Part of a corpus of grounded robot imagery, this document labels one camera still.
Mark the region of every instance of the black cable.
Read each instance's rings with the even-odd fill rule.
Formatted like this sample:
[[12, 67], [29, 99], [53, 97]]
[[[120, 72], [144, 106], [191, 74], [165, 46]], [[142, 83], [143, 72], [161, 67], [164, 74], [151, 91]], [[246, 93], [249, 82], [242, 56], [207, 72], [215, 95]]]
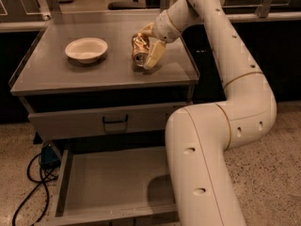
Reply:
[[39, 153], [37, 155], [34, 156], [34, 158], [31, 159], [31, 161], [29, 162], [28, 166], [27, 166], [27, 171], [26, 171], [26, 174], [27, 174], [27, 178], [33, 182], [33, 183], [36, 183], [37, 185], [31, 190], [31, 192], [27, 195], [27, 197], [22, 201], [22, 203], [19, 205], [19, 207], [17, 208], [17, 210], [15, 211], [14, 215], [13, 215], [13, 218], [12, 218], [12, 226], [16, 226], [16, 219], [17, 219], [17, 216], [20, 212], [20, 210], [23, 208], [23, 206], [25, 205], [25, 203], [31, 198], [31, 196], [33, 195], [33, 193], [39, 188], [39, 186], [43, 185], [44, 189], [45, 189], [45, 192], [46, 192], [46, 204], [45, 204], [45, 207], [44, 207], [44, 210], [43, 212], [40, 214], [39, 218], [36, 220], [36, 222], [39, 222], [45, 215], [47, 209], [48, 209], [48, 206], [49, 206], [49, 200], [50, 200], [50, 195], [49, 195], [49, 189], [47, 187], [47, 183], [53, 181], [53, 180], [56, 180], [57, 179], [57, 176], [54, 176], [52, 173], [53, 171], [55, 170], [55, 168], [51, 169], [50, 171], [47, 171], [46, 169], [43, 169], [42, 167], [40, 167], [40, 180], [35, 180], [31, 177], [30, 175], [30, 169], [31, 169], [31, 166], [33, 164], [33, 162], [40, 156], [42, 155], [42, 153]]

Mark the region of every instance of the white robotic arm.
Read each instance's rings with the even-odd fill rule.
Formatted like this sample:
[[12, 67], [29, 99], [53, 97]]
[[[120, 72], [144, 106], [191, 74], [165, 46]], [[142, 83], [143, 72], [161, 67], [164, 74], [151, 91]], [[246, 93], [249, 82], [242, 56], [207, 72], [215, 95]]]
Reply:
[[[244, 226], [223, 152], [268, 133], [277, 104], [261, 68], [225, 15], [223, 0], [188, 1], [179, 0], [140, 31], [165, 44], [201, 20], [227, 98], [181, 108], [167, 122], [166, 153], [179, 217], [182, 226]], [[152, 68], [163, 52], [150, 51], [145, 68]]]

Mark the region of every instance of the bowl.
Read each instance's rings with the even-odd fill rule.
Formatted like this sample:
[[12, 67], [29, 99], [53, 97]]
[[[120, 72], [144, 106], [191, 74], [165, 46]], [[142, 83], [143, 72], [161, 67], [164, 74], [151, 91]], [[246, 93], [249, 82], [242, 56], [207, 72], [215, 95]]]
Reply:
[[96, 62], [107, 50], [104, 40], [97, 38], [84, 38], [68, 44], [65, 53], [68, 57], [83, 64]]

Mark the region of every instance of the black handle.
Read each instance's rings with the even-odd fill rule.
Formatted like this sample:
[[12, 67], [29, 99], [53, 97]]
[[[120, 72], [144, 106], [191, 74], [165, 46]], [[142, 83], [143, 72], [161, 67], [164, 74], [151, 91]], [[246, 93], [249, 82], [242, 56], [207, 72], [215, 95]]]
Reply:
[[126, 115], [124, 120], [118, 120], [118, 121], [106, 121], [105, 117], [103, 117], [103, 124], [116, 124], [116, 123], [125, 123], [129, 119], [129, 116]]

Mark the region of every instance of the terrazzo floor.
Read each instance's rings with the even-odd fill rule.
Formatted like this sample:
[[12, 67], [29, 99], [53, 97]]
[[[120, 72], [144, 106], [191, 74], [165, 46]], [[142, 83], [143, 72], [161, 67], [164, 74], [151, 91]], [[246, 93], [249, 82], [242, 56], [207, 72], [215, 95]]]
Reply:
[[[34, 135], [30, 123], [0, 125], [0, 225], [11, 225], [18, 205], [35, 186], [26, 178], [29, 161], [40, 152], [40, 145], [32, 143]], [[225, 152], [225, 158], [247, 226], [301, 225], [301, 101], [278, 104], [271, 132]], [[38, 168], [36, 164], [33, 176]], [[55, 182], [49, 189], [53, 196]], [[33, 223], [44, 201], [41, 188], [20, 212], [17, 225]], [[49, 220], [50, 209], [42, 225]]]

